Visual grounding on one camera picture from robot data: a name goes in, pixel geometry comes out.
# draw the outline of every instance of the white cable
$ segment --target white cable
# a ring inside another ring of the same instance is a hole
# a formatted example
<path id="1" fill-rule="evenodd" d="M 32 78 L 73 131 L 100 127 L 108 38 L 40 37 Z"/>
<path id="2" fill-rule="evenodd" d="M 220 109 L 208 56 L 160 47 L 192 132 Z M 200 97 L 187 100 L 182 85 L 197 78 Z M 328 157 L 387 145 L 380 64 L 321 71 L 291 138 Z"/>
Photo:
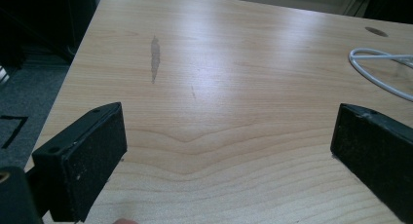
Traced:
<path id="1" fill-rule="evenodd" d="M 357 53 L 363 53 L 363 54 L 371 54 L 374 56 L 356 56 Z M 410 68 L 413 68 L 413 56 L 410 55 L 401 55 L 401 56 L 393 56 L 391 54 L 387 54 L 381 51 L 373 50 L 373 49 L 368 49 L 368 48 L 356 48 L 352 50 L 349 53 L 349 61 L 352 64 L 352 66 L 362 75 L 364 76 L 367 80 L 371 81 L 373 84 L 377 85 L 378 87 L 393 93 L 397 96 L 400 96 L 404 99 L 413 101 L 413 95 L 404 93 L 400 90 L 397 90 L 393 88 L 392 86 L 387 85 L 386 83 L 383 83 L 376 77 L 372 76 L 370 73 L 365 71 L 357 62 L 357 59 L 391 59 L 394 60 L 398 63 L 404 64 Z"/>

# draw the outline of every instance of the wooden table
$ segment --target wooden table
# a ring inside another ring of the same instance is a hole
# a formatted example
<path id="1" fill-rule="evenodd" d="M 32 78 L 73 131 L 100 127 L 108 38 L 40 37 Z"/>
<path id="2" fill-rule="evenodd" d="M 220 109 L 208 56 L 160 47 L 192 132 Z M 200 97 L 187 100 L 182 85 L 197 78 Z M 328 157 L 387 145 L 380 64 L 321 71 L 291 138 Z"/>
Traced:
<path id="1" fill-rule="evenodd" d="M 235 0 L 102 0 L 36 147 L 122 101 L 129 152 L 87 223 L 396 223 L 329 150 L 342 102 L 413 127 L 412 102 L 349 64 L 356 47 L 410 54 L 413 25 Z M 411 71 L 382 64 L 370 69 L 412 93 Z"/>

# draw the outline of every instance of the gray carpet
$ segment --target gray carpet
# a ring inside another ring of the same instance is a hole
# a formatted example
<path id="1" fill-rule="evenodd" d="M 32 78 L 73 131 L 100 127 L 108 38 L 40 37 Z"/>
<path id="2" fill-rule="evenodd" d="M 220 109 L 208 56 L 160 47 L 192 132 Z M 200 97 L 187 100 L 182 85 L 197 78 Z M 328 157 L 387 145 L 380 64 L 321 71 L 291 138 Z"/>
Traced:
<path id="1" fill-rule="evenodd" d="M 0 167 L 24 168 L 69 67 L 47 50 L 25 51 L 23 67 L 0 87 Z"/>

